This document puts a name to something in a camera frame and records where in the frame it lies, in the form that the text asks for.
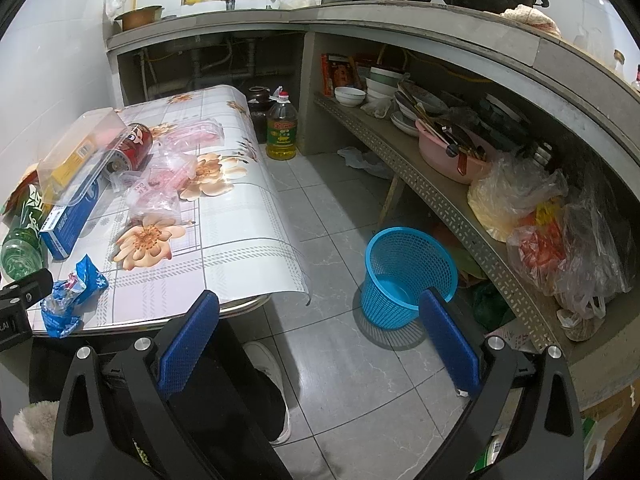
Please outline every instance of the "blue box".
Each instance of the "blue box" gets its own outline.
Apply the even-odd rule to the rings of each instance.
[[[40,237],[49,248],[54,260],[64,260],[69,257],[86,220],[94,210],[108,182],[99,174],[80,202],[72,206],[57,205],[51,209],[40,229]]]

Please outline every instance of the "blue trash can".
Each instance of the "blue trash can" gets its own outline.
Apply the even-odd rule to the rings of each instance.
[[[451,256],[429,235],[407,227],[376,234],[365,253],[366,276],[360,306],[367,319],[386,330],[418,317],[418,297],[434,286],[445,301],[458,287]]]

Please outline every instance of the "crumpled blue snack wrapper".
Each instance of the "crumpled blue snack wrapper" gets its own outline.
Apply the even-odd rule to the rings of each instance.
[[[75,306],[108,286],[107,279],[85,255],[76,263],[76,271],[69,274],[67,280],[57,280],[52,293],[40,302],[47,334],[55,338],[71,334],[80,324],[80,317],[73,315]]]

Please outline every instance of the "white shoe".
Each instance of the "white shoe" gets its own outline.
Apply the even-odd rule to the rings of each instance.
[[[280,393],[282,394],[282,400],[284,402],[285,407],[285,418],[284,418],[284,427],[282,428],[282,433],[280,436],[271,442],[272,446],[279,446],[280,444],[284,444],[289,437],[291,436],[291,420],[289,417],[289,407],[287,406],[287,401],[284,398],[284,387],[282,386],[282,373],[280,371],[280,367],[278,366],[278,362],[273,354],[269,351],[269,349],[258,341],[249,341],[242,345],[242,349],[244,353],[251,361],[251,364],[254,366],[256,370],[264,373],[273,384],[275,384]]]

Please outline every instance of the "red can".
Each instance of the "red can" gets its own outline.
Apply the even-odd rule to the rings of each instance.
[[[131,123],[128,127],[129,135],[114,150],[107,162],[106,170],[108,173],[137,171],[151,149],[153,136],[149,128],[140,123]]]

